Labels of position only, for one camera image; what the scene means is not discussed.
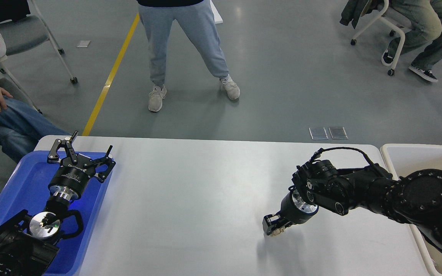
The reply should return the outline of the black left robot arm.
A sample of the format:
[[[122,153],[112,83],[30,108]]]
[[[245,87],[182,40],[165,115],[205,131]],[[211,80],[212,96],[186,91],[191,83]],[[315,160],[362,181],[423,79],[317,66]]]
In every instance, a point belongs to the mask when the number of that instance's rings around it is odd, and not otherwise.
[[[21,159],[0,194],[0,276],[72,276],[81,266],[116,165],[71,137]]]

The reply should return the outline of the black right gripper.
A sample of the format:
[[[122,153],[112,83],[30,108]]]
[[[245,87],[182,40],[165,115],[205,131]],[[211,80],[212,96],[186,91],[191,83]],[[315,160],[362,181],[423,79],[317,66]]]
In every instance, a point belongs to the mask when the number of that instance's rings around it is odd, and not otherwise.
[[[269,214],[263,217],[263,230],[266,236],[279,227],[304,224],[319,211],[319,206],[306,203],[297,190],[290,190],[281,201],[280,214]]]

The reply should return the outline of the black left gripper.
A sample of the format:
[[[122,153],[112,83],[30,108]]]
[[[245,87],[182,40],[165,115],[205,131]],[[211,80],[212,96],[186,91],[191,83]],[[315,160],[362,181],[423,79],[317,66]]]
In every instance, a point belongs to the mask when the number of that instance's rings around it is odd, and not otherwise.
[[[112,145],[109,146],[103,157],[91,159],[83,154],[76,154],[72,142],[77,137],[79,131],[74,131],[72,136],[65,139],[56,139],[47,156],[47,163],[59,163],[59,168],[50,181],[48,189],[51,195],[57,196],[64,194],[66,200],[81,199],[88,182],[91,178],[96,178],[100,183],[104,183],[111,174],[116,162],[112,159],[110,153]],[[64,149],[66,158],[60,159],[57,151]],[[105,165],[103,171],[97,171],[97,168]]]

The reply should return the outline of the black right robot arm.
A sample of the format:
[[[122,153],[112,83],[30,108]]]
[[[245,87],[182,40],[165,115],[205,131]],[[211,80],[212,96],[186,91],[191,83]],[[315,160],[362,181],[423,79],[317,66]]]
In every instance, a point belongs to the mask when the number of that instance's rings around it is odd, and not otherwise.
[[[426,168],[398,180],[363,153],[367,166],[336,168],[320,159],[320,148],[292,175],[292,185],[280,210],[263,217],[267,236],[304,224],[325,208],[338,215],[362,207],[398,223],[413,224],[442,253],[442,170]]]

